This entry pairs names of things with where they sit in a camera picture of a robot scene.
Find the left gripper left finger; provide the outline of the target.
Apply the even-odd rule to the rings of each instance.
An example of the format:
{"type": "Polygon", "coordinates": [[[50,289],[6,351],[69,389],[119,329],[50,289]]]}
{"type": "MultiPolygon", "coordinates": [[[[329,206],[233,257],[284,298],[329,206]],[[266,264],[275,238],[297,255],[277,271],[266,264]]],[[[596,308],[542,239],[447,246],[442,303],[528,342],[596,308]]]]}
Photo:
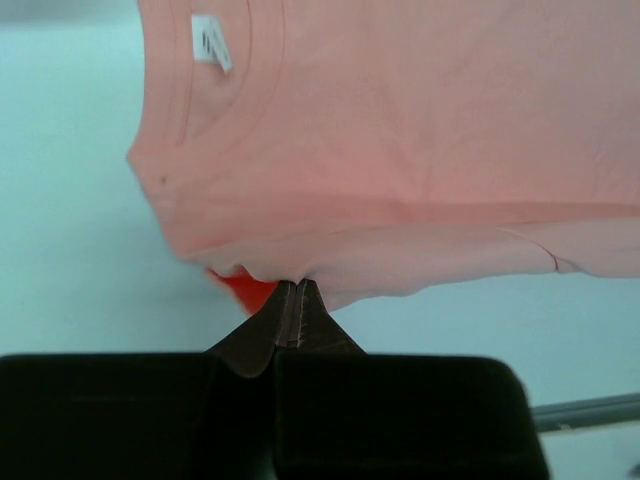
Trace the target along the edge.
{"type": "Polygon", "coordinates": [[[2,477],[255,478],[292,291],[281,285],[205,352],[3,357],[2,477]]]}

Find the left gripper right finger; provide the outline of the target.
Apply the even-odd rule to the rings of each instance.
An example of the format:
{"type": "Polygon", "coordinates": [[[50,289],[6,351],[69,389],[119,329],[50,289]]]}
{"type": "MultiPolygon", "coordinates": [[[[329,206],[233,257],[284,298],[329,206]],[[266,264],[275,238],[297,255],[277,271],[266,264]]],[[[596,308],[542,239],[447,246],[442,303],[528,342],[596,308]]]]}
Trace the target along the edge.
{"type": "Polygon", "coordinates": [[[486,357],[367,354],[317,285],[293,289],[274,358],[281,479],[546,479],[525,389],[486,357]]]}

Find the pink polo shirt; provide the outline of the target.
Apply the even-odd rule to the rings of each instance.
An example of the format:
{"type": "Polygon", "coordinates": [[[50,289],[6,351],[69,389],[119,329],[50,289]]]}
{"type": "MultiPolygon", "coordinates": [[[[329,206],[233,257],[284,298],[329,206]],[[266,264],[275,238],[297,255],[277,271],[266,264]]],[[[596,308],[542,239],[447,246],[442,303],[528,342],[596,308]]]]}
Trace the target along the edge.
{"type": "Polygon", "coordinates": [[[635,1],[142,1],[130,164],[182,260],[332,309],[639,273],[635,1]]]}

